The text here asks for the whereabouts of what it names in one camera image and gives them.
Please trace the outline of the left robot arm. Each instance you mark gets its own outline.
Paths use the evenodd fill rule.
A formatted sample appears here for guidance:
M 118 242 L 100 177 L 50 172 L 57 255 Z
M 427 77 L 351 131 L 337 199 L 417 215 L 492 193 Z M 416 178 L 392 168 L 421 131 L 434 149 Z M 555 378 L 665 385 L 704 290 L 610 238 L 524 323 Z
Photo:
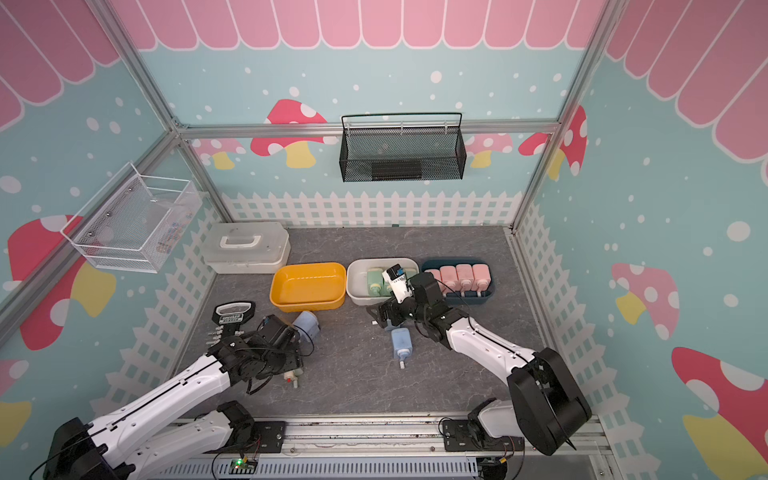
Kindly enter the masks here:
M 223 337 L 195 362 L 131 403 L 91 422 L 73 418 L 54 433 L 45 479 L 144 479 L 210 451 L 259 449 L 264 435 L 252 414 L 229 401 L 172 428 L 193 407 L 241 382 L 253 395 L 274 377 L 300 369 L 315 336 L 274 315 L 251 332 Z

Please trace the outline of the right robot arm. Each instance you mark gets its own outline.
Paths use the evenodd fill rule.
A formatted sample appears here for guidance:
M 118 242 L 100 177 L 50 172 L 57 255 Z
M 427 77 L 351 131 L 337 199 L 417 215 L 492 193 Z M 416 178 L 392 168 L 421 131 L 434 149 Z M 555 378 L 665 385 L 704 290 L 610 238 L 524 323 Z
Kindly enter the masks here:
M 373 314 L 381 327 L 411 320 L 418 332 L 472 359 L 508 387 L 508 400 L 491 398 L 467 415 L 474 445 L 488 449 L 497 439 L 521 438 L 551 456 L 572 444 L 592 410 L 557 351 L 522 347 L 486 329 L 470 313 L 449 305 L 428 273 L 409 277 L 396 264 L 382 278 L 391 296 Z

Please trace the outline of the white storage box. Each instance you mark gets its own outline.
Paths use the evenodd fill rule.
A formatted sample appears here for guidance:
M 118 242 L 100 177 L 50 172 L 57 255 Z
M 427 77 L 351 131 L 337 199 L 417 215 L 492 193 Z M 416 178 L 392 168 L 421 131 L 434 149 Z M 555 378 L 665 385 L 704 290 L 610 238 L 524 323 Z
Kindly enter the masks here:
M 392 296 L 383 282 L 382 272 L 399 264 L 404 270 L 411 273 L 420 271 L 417 263 L 410 258 L 364 258 L 353 261 L 347 268 L 346 293 L 355 305 L 370 306 L 382 303 Z M 380 286 L 380 295 L 374 296 L 369 288 L 368 273 L 377 270 Z

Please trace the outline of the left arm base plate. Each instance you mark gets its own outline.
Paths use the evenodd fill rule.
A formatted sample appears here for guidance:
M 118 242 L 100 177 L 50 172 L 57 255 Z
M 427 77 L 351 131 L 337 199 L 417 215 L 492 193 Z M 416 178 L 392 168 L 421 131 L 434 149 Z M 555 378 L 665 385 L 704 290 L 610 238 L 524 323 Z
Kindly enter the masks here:
M 287 423 L 284 421 L 250 422 L 238 447 L 241 454 L 276 454 L 282 451 Z

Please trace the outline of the pink sharpener bottom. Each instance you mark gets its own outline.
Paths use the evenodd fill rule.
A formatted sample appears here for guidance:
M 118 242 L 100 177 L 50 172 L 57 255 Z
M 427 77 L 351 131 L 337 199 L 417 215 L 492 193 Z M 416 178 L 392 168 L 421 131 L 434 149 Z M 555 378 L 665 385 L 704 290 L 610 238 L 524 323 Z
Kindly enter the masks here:
M 442 291 L 445 296 L 457 294 L 460 291 L 460 282 L 456 267 L 453 265 L 444 265 L 440 269 Z

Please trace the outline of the yellow storage box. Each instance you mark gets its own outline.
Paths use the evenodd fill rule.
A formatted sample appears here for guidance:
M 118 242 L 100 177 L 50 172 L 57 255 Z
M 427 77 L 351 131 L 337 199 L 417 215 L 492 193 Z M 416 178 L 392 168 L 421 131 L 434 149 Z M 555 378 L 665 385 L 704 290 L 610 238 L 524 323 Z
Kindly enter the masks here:
M 346 279 L 336 262 L 287 265 L 274 274 L 269 299 L 286 313 L 335 310 L 344 304 Z

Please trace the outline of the pale green sharpener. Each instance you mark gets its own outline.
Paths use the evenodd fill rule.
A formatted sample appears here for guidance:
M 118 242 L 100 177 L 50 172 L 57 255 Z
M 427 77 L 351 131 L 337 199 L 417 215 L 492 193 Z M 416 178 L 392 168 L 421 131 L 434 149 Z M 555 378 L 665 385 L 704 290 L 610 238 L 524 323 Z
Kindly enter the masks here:
M 302 375 L 303 375 L 303 370 L 301 368 L 296 368 L 296 369 L 284 372 L 283 379 L 292 388 L 297 389 L 299 386 L 299 380 Z

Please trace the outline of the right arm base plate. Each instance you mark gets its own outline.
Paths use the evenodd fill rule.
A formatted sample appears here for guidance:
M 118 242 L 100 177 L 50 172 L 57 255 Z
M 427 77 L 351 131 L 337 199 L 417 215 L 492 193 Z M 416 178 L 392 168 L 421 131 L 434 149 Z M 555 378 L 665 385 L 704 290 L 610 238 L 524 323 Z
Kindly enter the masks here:
M 443 417 L 438 422 L 438 432 L 447 452 L 519 452 L 524 449 L 522 437 L 491 437 L 478 421 Z

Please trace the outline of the pink sharpener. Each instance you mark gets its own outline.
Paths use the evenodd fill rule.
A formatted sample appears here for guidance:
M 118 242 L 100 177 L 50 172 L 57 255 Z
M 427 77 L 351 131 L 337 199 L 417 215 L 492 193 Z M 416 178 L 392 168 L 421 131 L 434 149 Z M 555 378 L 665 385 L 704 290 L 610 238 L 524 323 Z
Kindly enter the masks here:
M 430 274 L 434 278 L 434 280 L 436 281 L 436 283 L 438 285 L 438 289 L 440 290 L 440 292 L 442 294 L 444 294 L 445 293 L 445 287 L 444 287 L 443 282 L 442 282 L 442 275 L 441 275 L 440 270 L 439 269 L 425 269 L 424 272 Z
M 465 296 L 467 292 L 473 291 L 473 287 L 475 285 L 473 267 L 467 263 L 457 264 L 456 273 L 459 283 L 460 295 Z
M 460 282 L 456 267 L 453 265 L 444 265 L 440 269 L 442 291 L 445 296 L 457 294 L 460 291 Z
M 489 288 L 492 282 L 490 268 L 487 264 L 477 263 L 472 266 L 473 286 L 472 291 L 477 297 L 486 297 L 489 295 Z

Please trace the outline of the teal storage box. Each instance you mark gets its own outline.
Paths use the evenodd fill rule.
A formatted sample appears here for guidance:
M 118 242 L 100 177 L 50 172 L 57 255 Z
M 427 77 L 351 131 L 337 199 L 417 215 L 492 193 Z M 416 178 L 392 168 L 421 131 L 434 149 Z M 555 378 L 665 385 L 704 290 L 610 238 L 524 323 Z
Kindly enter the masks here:
M 423 261 L 420 265 L 421 270 L 439 270 L 443 266 L 457 266 L 459 264 L 469 264 L 470 266 L 474 266 L 476 264 L 485 265 L 487 267 L 488 273 L 491 273 L 490 266 L 483 261 L 480 258 L 476 257 L 436 257 L 436 258 L 430 258 L 425 261 Z M 492 298 L 496 291 L 496 283 L 493 279 L 490 279 L 488 282 L 488 287 L 485 291 L 479 292 L 479 293 L 466 293 L 464 296 L 461 296 L 461 293 L 448 293 L 446 295 L 446 302 L 449 305 L 458 306 L 463 303 L 466 303 L 469 306 L 474 305 L 483 305 L 485 304 L 490 298 Z

